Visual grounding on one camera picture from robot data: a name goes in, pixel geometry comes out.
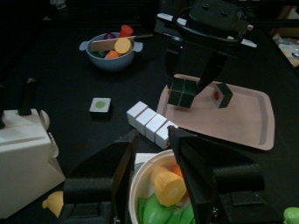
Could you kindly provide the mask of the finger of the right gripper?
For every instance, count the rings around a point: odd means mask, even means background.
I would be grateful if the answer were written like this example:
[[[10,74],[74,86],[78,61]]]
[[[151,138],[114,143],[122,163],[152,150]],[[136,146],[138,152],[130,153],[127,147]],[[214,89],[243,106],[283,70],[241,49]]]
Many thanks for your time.
[[[172,85],[175,70],[179,64],[180,50],[179,49],[167,49],[164,57],[166,65],[166,74],[167,74],[167,85]]]
[[[202,91],[218,78],[227,62],[228,56],[220,52],[214,52],[198,82],[198,90]]]

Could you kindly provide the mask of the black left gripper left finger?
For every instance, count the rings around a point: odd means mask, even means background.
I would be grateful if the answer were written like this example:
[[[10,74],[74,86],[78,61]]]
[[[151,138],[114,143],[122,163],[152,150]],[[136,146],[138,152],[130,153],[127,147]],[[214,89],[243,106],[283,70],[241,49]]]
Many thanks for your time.
[[[131,224],[130,187],[139,135],[132,129],[67,177],[59,224]]]

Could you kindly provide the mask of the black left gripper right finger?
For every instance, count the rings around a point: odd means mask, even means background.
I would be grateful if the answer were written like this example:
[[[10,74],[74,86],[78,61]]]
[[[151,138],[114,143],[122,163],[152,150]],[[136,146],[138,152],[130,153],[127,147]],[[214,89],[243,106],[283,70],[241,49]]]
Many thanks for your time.
[[[168,128],[196,224],[283,224],[265,195],[259,164],[230,147]]]

